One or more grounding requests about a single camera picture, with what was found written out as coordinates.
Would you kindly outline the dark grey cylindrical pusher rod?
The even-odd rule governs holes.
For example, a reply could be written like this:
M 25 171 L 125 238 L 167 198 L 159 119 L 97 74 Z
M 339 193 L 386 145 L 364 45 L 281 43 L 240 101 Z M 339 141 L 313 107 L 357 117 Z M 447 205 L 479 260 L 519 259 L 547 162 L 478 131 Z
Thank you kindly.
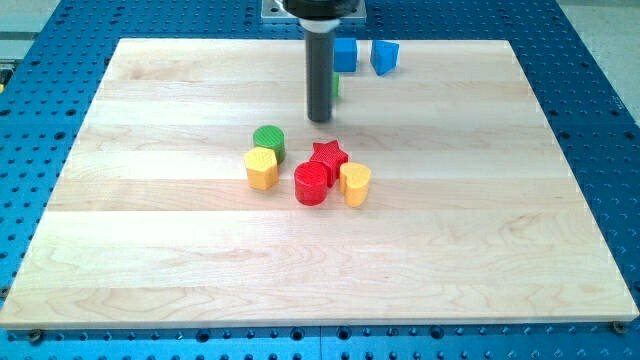
M 306 106 L 309 120 L 324 123 L 333 110 L 335 29 L 340 21 L 299 20 L 305 30 Z

